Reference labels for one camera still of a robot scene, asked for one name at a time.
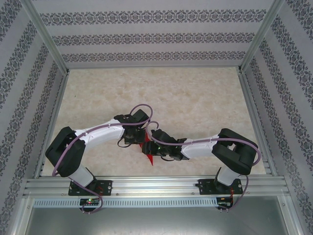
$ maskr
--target marble floor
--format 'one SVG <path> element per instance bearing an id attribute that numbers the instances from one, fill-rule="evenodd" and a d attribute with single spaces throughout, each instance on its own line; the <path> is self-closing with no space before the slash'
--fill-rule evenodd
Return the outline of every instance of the marble floor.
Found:
<path id="1" fill-rule="evenodd" d="M 141 68 L 71 70 L 53 138 L 65 126 L 93 127 L 147 103 L 153 120 L 176 139 L 205 138 L 229 128 L 256 141 L 235 68 Z M 82 164 L 97 176 L 215 175 L 216 157 L 165 162 L 152 166 L 138 145 L 120 148 L 109 141 L 86 152 Z M 45 162 L 42 175 L 51 175 Z M 252 174 L 265 174 L 262 161 Z"/>

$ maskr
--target metal extrusion bar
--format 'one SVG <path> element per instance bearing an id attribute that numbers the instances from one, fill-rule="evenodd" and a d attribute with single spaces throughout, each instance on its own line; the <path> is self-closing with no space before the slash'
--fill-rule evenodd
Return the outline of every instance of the metal extrusion bar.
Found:
<path id="1" fill-rule="evenodd" d="M 272 159 L 272 156 L 270 154 L 270 150 L 268 148 L 268 143 L 266 141 L 265 134 L 264 134 L 264 131 L 262 129 L 262 125 L 261 125 L 261 121 L 259 119 L 258 112 L 257 112 L 255 104 L 253 102 L 252 94 L 251 94 L 251 91 L 249 89 L 246 76 L 244 73 L 241 73 L 239 71 L 237 71 L 237 72 L 238 72 L 240 85 L 241 85 L 241 88 L 243 90 L 244 98 L 246 101 L 246 106 L 247 106 L 247 109 L 248 109 L 248 112 L 250 115 L 252 127 L 254 130 L 255 136 L 257 138 L 259 148 L 260 148 L 262 155 L 263 155 L 262 156 L 263 160 L 264 160 L 264 158 L 267 159 L 270 173 L 273 176 L 277 176 L 278 174 L 276 172 L 274 161 Z"/>
<path id="2" fill-rule="evenodd" d="M 112 194 L 109 198 L 136 197 L 208 197 L 200 195 L 195 186 L 198 179 L 214 179 L 215 176 L 198 177 L 97 177 L 99 180 L 112 180 Z M 246 178 L 240 177 L 242 187 Z M 24 198 L 66 198 L 70 180 L 63 178 L 42 177 L 27 180 Z M 245 196 L 282 196 L 289 195 L 289 190 L 282 176 L 251 175 Z"/>
<path id="3" fill-rule="evenodd" d="M 39 157 L 38 166 L 37 166 L 37 169 L 36 169 L 36 172 L 35 172 L 35 176 L 34 176 L 35 178 L 39 178 L 39 176 L 41 174 L 41 171 L 43 169 L 43 166 L 44 166 L 45 150 L 48 148 L 48 145 L 49 145 L 49 143 L 51 142 L 51 139 L 52 139 L 53 130 L 54 130 L 54 127 L 55 127 L 55 123 L 57 121 L 57 116 L 59 114 L 59 110 L 61 108 L 61 103 L 62 103 L 62 99 L 63 99 L 63 96 L 64 96 L 65 88 L 67 86 L 68 76 L 69 76 L 69 73 L 66 74 L 66 76 L 65 76 L 65 78 L 64 78 L 64 80 L 63 80 L 63 82 L 61 84 L 61 90 L 60 90 L 59 95 L 57 97 L 56 106 L 55 106 L 55 108 L 53 110 L 51 121 L 50 121 L 50 124 L 48 126 L 46 139 L 45 139 L 45 142 L 44 142 L 44 145 L 43 145 L 43 150 L 44 151 L 41 152 L 41 155 Z"/>
<path id="4" fill-rule="evenodd" d="M 278 196 L 278 203 L 290 235 L 304 235 L 291 196 Z"/>
<path id="5" fill-rule="evenodd" d="M 263 165 L 264 165 L 264 169 L 265 169 L 266 174 L 271 175 L 272 171 L 270 169 L 270 165 L 268 163 L 268 160 L 263 160 Z"/>
<path id="6" fill-rule="evenodd" d="M 270 25 L 272 24 L 273 20 L 275 19 L 279 9 L 281 8 L 281 6 L 283 5 L 284 2 L 285 2 L 284 0 L 274 0 L 273 1 L 267 14 L 264 17 L 264 20 L 263 20 L 258 32 L 255 34 L 248 51 L 245 54 L 245 57 L 244 57 L 243 62 L 241 64 L 241 71 L 246 71 L 247 67 L 249 66 L 251 59 L 253 58 L 255 52 L 257 51 L 259 45 L 261 44 L 263 38 L 266 35 L 268 29 L 270 28 Z"/>
<path id="7" fill-rule="evenodd" d="M 31 216 L 31 212 L 34 204 L 33 198 L 22 198 L 19 209 L 13 220 L 13 225 L 10 228 L 8 234 L 24 235 Z"/>
<path id="8" fill-rule="evenodd" d="M 34 7 L 32 0 L 21 0 L 21 4 L 25 11 L 27 12 L 28 16 L 30 17 L 31 21 L 33 22 L 34 26 L 36 27 L 45 45 L 49 49 L 59 69 L 61 69 L 63 72 L 67 72 L 67 66 L 65 64 L 65 61 L 63 60 L 62 55 L 60 54 L 57 46 L 55 45 L 39 13 Z"/>

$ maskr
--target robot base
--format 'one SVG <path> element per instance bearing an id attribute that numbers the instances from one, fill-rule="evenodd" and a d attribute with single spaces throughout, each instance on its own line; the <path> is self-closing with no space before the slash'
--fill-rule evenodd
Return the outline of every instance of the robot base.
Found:
<path id="1" fill-rule="evenodd" d="M 214 183 L 214 179 L 200 179 L 196 187 L 199 188 L 200 195 L 221 195 L 221 194 L 231 194 L 233 189 L 233 194 L 241 195 L 243 193 L 243 188 L 240 179 L 235 179 L 231 186 L 225 188 L 223 191 L 217 190 Z"/>
<path id="2" fill-rule="evenodd" d="M 95 180 L 91 182 L 88 186 L 88 189 L 99 194 L 100 196 L 111 196 L 112 191 L 112 180 Z M 81 187 L 77 186 L 74 182 L 70 182 L 69 196 L 94 196 L 94 194 L 85 191 Z"/>

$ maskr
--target red object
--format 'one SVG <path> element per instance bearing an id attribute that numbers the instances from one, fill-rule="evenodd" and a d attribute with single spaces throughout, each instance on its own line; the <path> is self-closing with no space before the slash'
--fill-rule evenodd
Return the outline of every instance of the red object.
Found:
<path id="1" fill-rule="evenodd" d="M 146 134 L 145 134 L 145 142 L 149 142 L 149 141 L 150 141 L 150 140 L 149 140 L 148 134 L 146 133 Z M 147 154 L 147 157 L 149 158 L 149 160 L 150 160 L 150 162 L 151 162 L 151 165 L 153 165 L 153 156 L 152 156 L 151 154 Z"/>

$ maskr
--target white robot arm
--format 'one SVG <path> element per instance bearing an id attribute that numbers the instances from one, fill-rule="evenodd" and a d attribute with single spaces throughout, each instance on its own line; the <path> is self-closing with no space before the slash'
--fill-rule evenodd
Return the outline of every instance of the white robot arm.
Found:
<path id="1" fill-rule="evenodd" d="M 69 177 L 90 190 L 93 190 L 96 185 L 96 178 L 81 165 L 83 153 L 109 140 L 124 139 L 125 144 L 141 143 L 143 153 L 161 157 L 168 155 L 177 161 L 214 155 L 225 164 L 217 173 L 214 182 L 216 189 L 220 192 L 229 190 L 239 175 L 250 174 L 257 145 L 243 136 L 229 129 L 222 129 L 218 135 L 206 138 L 205 142 L 199 142 L 203 139 L 176 140 L 158 129 L 152 132 L 151 137 L 154 140 L 146 141 L 146 130 L 142 129 L 142 126 L 144 121 L 149 119 L 142 110 L 138 110 L 134 115 L 117 115 L 110 121 L 89 129 L 74 131 L 65 127 L 54 139 L 45 155 L 55 167 L 58 166 L 57 171 L 62 177 Z M 207 141 L 216 138 L 224 138 L 226 141 Z M 242 140 L 250 146 L 233 140 Z"/>

